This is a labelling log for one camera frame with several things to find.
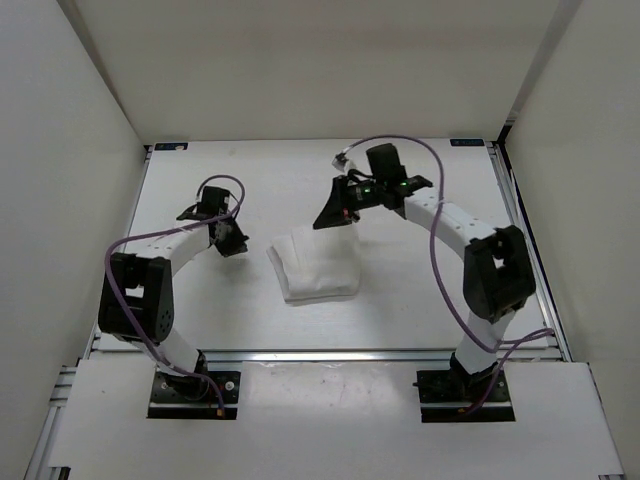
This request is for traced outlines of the white fabric skirt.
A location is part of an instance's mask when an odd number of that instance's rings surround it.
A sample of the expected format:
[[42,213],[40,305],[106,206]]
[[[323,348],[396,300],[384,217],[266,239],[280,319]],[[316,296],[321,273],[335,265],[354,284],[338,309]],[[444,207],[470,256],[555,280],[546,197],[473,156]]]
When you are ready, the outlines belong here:
[[324,301],[358,293],[361,245],[353,225],[320,230],[294,227],[271,240],[267,256],[286,303]]

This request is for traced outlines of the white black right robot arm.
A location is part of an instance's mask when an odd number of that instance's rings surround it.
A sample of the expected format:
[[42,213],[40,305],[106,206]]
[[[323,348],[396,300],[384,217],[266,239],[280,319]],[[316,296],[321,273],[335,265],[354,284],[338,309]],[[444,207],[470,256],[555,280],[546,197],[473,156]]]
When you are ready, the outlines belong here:
[[464,336],[450,359],[449,387],[458,398],[470,400],[495,371],[497,351],[509,324],[536,290],[524,234],[514,225],[492,227],[473,217],[445,201],[432,182],[420,175],[395,183],[353,182],[337,176],[313,228],[353,224],[360,219],[360,211],[377,206],[429,231],[432,270],[448,306],[453,303],[437,267],[435,243],[443,242],[462,260],[462,290],[469,315],[465,321],[454,315]]

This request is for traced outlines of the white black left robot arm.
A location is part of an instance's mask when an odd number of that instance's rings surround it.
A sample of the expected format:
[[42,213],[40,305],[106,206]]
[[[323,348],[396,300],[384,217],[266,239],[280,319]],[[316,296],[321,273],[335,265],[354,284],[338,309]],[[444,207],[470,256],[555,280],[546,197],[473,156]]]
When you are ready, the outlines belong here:
[[188,400],[206,395],[210,377],[201,351],[174,327],[173,277],[209,248],[245,253],[248,237],[232,216],[179,221],[168,230],[125,237],[108,247],[98,325],[148,355]]

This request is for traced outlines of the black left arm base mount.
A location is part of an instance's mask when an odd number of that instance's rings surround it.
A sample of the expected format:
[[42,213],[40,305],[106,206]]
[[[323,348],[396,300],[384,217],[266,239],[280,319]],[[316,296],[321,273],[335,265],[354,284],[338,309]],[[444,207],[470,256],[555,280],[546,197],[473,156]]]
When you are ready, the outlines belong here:
[[207,382],[200,387],[175,388],[175,381],[169,382],[166,374],[156,371],[147,417],[163,420],[235,420],[238,414],[241,372],[210,370],[208,375],[220,390],[224,410],[219,408],[218,397]]

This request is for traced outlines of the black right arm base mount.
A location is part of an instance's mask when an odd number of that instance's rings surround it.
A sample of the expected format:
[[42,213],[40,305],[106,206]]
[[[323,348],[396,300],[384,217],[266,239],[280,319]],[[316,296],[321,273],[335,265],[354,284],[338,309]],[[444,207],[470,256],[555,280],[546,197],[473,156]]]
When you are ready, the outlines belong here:
[[487,390],[492,376],[465,387],[451,370],[418,370],[422,423],[499,423],[516,420],[504,371]]

